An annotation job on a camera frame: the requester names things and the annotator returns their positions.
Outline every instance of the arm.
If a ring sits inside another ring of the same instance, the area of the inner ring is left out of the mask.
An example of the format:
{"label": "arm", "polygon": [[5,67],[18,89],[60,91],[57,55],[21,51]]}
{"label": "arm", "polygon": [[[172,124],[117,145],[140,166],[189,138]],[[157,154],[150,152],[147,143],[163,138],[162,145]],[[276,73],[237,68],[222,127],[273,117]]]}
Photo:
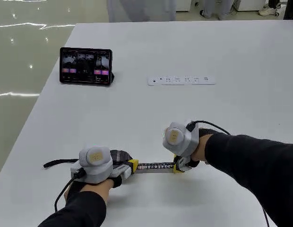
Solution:
{"label": "arm", "polygon": [[106,215],[106,203],[113,180],[85,185],[71,196],[66,207],[50,215],[39,227],[99,227]]}
{"label": "arm", "polygon": [[293,144],[217,133],[200,138],[192,159],[250,190],[278,226],[293,226]]}

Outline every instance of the shoe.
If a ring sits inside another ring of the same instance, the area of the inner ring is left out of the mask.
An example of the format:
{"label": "shoe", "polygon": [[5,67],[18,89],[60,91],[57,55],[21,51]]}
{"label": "shoe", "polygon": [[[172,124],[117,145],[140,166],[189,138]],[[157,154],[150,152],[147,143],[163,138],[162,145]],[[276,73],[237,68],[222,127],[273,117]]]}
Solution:
{"label": "shoe", "polygon": [[206,17],[206,16],[204,16],[204,14],[203,14],[203,10],[200,10],[200,16],[202,16],[202,17],[204,17],[204,18],[206,18],[206,19],[209,19],[210,17]]}
{"label": "shoe", "polygon": [[265,9],[262,9],[258,12],[258,14],[260,16],[268,16],[268,15],[274,15],[276,12],[276,9],[274,8],[270,8],[270,7],[267,7]]}

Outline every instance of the tape measure strap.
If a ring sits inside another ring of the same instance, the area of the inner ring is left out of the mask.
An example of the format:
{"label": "tape measure strap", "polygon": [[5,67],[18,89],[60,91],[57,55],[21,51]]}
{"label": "tape measure strap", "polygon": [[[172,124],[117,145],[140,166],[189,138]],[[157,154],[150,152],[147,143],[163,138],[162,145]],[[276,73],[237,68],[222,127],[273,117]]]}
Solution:
{"label": "tape measure strap", "polygon": [[139,163],[135,173],[172,173],[173,168],[173,162]]}

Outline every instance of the wrist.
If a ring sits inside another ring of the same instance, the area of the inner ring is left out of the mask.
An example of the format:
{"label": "wrist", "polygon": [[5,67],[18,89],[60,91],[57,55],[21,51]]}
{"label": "wrist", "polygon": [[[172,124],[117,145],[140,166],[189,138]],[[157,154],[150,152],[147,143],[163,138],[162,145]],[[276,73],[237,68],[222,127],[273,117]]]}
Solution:
{"label": "wrist", "polygon": [[194,153],[191,155],[191,159],[193,161],[203,161],[206,162],[205,158],[205,147],[207,145],[208,139],[212,136],[213,134],[205,135],[200,137],[199,139],[199,144]]}

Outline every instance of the black strap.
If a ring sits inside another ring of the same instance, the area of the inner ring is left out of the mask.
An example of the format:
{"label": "black strap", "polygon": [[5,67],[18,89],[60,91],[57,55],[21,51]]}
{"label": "black strap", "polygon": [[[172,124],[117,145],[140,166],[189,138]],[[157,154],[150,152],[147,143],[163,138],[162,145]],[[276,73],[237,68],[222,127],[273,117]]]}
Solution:
{"label": "black strap", "polygon": [[58,165],[58,164],[61,164],[61,163],[75,163],[77,162],[78,159],[58,159],[58,160],[53,160],[51,162],[48,162],[46,164],[44,164],[44,168],[49,168],[51,166],[55,166],[55,165]]}

